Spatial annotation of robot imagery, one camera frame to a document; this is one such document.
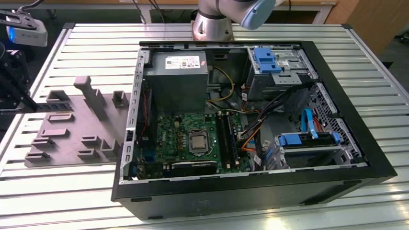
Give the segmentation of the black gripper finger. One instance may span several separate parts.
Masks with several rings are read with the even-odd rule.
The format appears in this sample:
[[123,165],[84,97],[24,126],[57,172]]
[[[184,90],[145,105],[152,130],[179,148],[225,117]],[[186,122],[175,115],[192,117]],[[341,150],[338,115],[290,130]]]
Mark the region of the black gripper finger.
[[0,114],[1,115],[16,115],[23,114],[24,110],[20,106],[23,96],[12,97],[12,96],[1,96],[0,97]]
[[36,112],[36,102],[31,98],[29,87],[32,77],[28,71],[27,58],[20,50],[7,50],[9,58],[9,83],[12,84],[12,99],[21,113]]

